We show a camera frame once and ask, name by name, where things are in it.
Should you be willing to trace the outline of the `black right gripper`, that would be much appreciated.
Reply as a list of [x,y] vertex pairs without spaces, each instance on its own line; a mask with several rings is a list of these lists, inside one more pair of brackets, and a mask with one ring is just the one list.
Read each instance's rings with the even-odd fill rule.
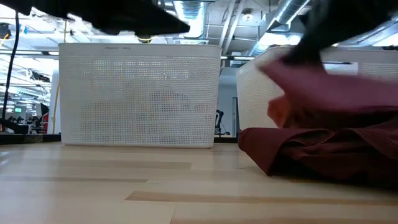
[[281,59],[287,65],[320,64],[329,46],[374,30],[392,19],[397,0],[317,1],[305,17],[303,39]]

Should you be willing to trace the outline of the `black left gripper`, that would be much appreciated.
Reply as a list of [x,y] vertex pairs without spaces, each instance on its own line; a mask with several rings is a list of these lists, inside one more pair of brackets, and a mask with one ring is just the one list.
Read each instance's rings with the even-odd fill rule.
[[143,0],[33,0],[33,6],[55,17],[73,14],[103,32],[118,35],[133,31],[138,35],[186,33],[190,26],[165,12],[152,1]]

